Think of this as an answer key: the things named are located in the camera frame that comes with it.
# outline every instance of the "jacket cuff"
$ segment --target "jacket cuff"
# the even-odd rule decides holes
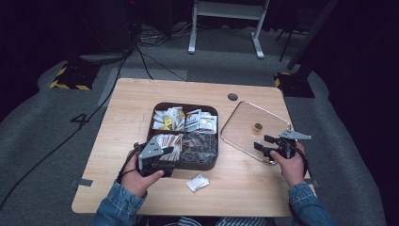
[[[141,205],[146,200],[147,192],[142,198],[140,198],[121,186],[118,182],[114,182],[107,198],[120,211],[133,215],[140,209]]]
[[[288,189],[288,196],[290,197],[291,204],[301,202],[310,197],[315,197],[313,191],[306,182],[290,187],[290,189]]]

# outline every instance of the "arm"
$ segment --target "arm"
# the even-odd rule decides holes
[[[132,216],[140,209],[146,197],[140,198],[114,182],[97,209],[92,225],[133,225]]]
[[[297,142],[296,147],[305,153],[304,147]],[[334,225],[328,211],[314,196],[311,188],[304,182],[302,157],[297,153],[290,159],[285,159],[272,151],[272,157],[279,163],[281,173],[285,177],[288,186],[290,204],[294,211],[295,220],[302,221],[305,225]]]
[[[140,209],[147,197],[147,188],[164,175],[157,171],[142,177],[136,170],[137,154],[134,154],[123,169],[120,184],[114,182],[107,197],[103,199],[92,225],[132,225],[132,216]]]
[[[328,211],[306,182],[290,187],[288,195],[292,210],[305,225],[334,225]]]

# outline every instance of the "denim sleeve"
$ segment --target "denim sleeve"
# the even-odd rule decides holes
[[[132,216],[140,209],[147,197],[139,198],[114,182],[111,190],[97,209],[91,225],[133,225]]]
[[[288,190],[288,195],[296,216],[305,225],[334,225],[328,211],[314,196],[306,182],[292,186]]]

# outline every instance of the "chair leg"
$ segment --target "chair leg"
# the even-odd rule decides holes
[[[285,50],[287,49],[288,42],[290,42],[291,35],[293,35],[293,31],[291,31],[290,34],[288,35],[288,39],[285,42],[284,49],[282,50],[281,56],[279,57],[279,62],[281,62],[282,61],[282,57],[284,57]]]

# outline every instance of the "person's left hand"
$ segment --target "person's left hand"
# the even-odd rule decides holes
[[[127,163],[123,172],[136,169],[138,153],[135,153]],[[164,175],[162,170],[153,173],[150,176],[142,177],[137,170],[126,173],[120,184],[138,197],[143,197],[149,186],[154,184]]]

